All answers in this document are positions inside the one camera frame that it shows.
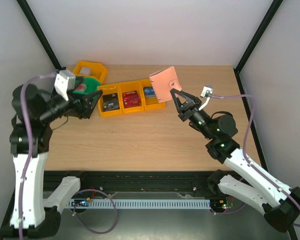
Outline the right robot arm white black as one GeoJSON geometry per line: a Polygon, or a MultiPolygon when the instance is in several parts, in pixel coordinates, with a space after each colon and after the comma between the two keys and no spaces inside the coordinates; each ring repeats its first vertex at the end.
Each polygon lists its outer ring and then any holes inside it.
{"type": "Polygon", "coordinates": [[[200,132],[209,142],[209,155],[239,174],[241,182],[222,170],[208,178],[208,191],[233,196],[261,213],[275,230],[285,233],[300,215],[300,187],[278,180],[247,155],[233,137],[238,133],[233,115],[217,111],[208,115],[204,103],[187,92],[173,88],[171,96],[179,118],[200,132]]]}

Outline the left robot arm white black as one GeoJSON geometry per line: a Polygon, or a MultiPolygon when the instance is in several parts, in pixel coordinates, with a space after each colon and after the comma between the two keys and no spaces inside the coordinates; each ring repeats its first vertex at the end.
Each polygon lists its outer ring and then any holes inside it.
{"type": "Polygon", "coordinates": [[[52,195],[43,198],[44,168],[53,134],[50,124],[68,112],[77,112],[79,117],[91,114],[102,94],[102,90],[95,90],[77,98],[74,90],[69,90],[67,100],[57,94],[45,101],[34,84],[23,84],[13,91],[15,116],[9,141],[15,194],[11,218],[0,228],[3,238],[43,239],[56,235],[62,212],[81,183],[78,177],[64,177],[52,195]]]}

